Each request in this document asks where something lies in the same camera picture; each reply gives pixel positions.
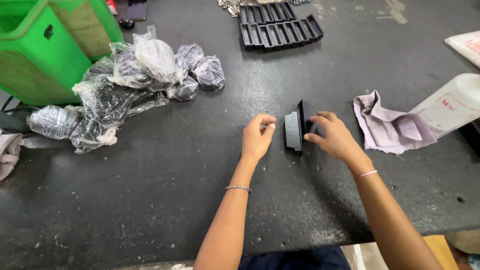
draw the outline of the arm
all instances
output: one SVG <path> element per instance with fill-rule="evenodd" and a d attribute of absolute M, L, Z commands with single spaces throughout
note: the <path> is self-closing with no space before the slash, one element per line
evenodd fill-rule
<path fill-rule="evenodd" d="M 319 123 L 325 137 L 306 134 L 332 157 L 343 161 L 353 174 L 368 222 L 390 270 L 443 269 L 423 238 L 410 223 L 402 208 L 383 184 L 377 173 L 359 178 L 375 170 L 372 161 L 353 139 L 350 131 L 335 114 L 319 111 L 310 121 Z"/>
<path fill-rule="evenodd" d="M 275 117 L 258 114 L 243 130 L 240 162 L 229 186 L 249 187 L 253 171 L 268 150 L 275 131 Z M 229 188 L 208 229 L 195 261 L 195 270 L 236 270 L 243 249 L 248 191 Z"/>

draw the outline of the dark trousers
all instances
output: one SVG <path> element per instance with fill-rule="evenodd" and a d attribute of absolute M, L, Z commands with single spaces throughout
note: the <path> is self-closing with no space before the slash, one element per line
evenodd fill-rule
<path fill-rule="evenodd" d="M 245 256 L 239 270 L 351 270 L 339 246 Z"/>

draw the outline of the dusty table surface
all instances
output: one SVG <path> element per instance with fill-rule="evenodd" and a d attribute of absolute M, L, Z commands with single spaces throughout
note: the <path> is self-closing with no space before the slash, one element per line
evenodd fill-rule
<path fill-rule="evenodd" d="M 372 241 L 347 167 L 311 145 L 302 157 L 285 152 L 281 123 L 304 98 L 337 113 L 363 143 L 355 96 L 377 89 L 383 107 L 409 111 L 454 76 L 478 72 L 443 42 L 478 30 L 472 1 L 401 2 L 312 0 L 294 10 L 320 16 L 322 42 L 268 54 L 242 52 L 237 19 L 214 0 L 150 2 L 126 40 L 155 24 L 174 50 L 196 42 L 221 60 L 225 89 L 128 118 L 117 144 L 84 155 L 68 141 L 23 148 L 0 186 L 0 268 L 195 258 L 240 158 L 242 130 L 260 112 L 280 124 L 253 175 L 244 253 Z M 401 159 L 366 152 L 423 235 L 480 228 L 479 159 L 458 131 Z"/>

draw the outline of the green plastic crate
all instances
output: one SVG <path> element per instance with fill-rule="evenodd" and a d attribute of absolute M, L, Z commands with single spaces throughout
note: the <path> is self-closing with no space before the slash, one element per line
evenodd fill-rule
<path fill-rule="evenodd" d="M 105 0 L 49 0 L 48 5 L 91 61 L 110 55 L 110 42 L 125 41 Z"/>
<path fill-rule="evenodd" d="M 0 0 L 0 89 L 33 106 L 78 103 L 72 86 L 91 65 L 47 0 Z"/>

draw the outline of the pink thread bracelet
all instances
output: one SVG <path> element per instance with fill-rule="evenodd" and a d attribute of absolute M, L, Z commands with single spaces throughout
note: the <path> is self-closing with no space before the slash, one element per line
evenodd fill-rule
<path fill-rule="evenodd" d="M 361 174 L 358 178 L 363 177 L 363 176 L 367 176 L 369 174 L 376 173 L 376 172 L 377 172 L 377 170 L 374 170 L 372 172 L 367 172 L 367 173 Z"/>

